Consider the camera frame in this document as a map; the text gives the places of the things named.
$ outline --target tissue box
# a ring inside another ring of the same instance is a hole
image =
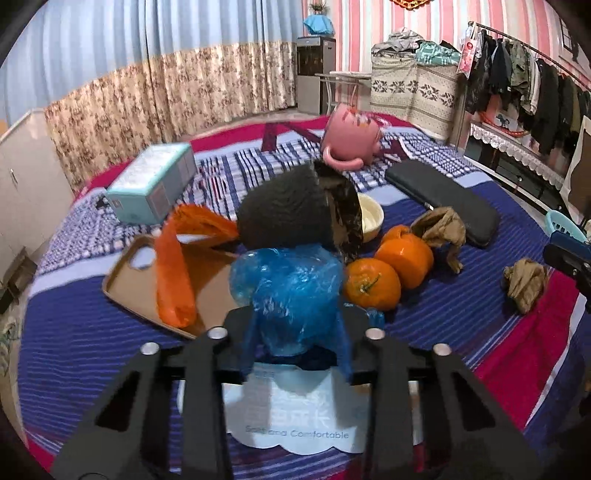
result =
[[[117,218],[127,223],[162,223],[197,172],[188,143],[150,145],[107,189]]]

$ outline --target yellow bowl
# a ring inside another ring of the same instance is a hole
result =
[[[358,193],[357,196],[361,205],[363,243],[366,243],[378,236],[384,222],[384,211],[380,204],[369,195]]]

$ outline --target pile of clothes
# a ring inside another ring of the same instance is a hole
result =
[[[436,44],[426,41],[418,33],[402,27],[390,34],[387,41],[375,44],[371,53],[374,57],[413,57],[419,65],[457,65],[461,54],[446,41]]]
[[[531,131],[542,155],[562,147],[572,157],[583,117],[591,116],[591,94],[519,41],[495,40],[486,30],[476,39],[466,111],[486,111],[491,96],[500,95],[503,109],[511,103],[518,109],[518,122]]]

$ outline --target brown crumpled cloth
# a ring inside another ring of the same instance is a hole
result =
[[[507,295],[515,300],[519,312],[526,314],[544,292],[548,270],[530,258],[522,258],[512,267],[505,267],[503,276]]]
[[[447,264],[454,273],[460,273],[464,265],[457,259],[460,248],[466,243],[466,227],[460,216],[451,207],[439,207],[424,213],[410,226],[417,237],[430,247],[441,247],[450,243]]]

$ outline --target black case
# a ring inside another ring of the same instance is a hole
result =
[[[467,240],[486,247],[499,226],[499,213],[485,199],[418,160],[396,163],[386,180],[410,198],[437,207],[452,207],[466,225]]]

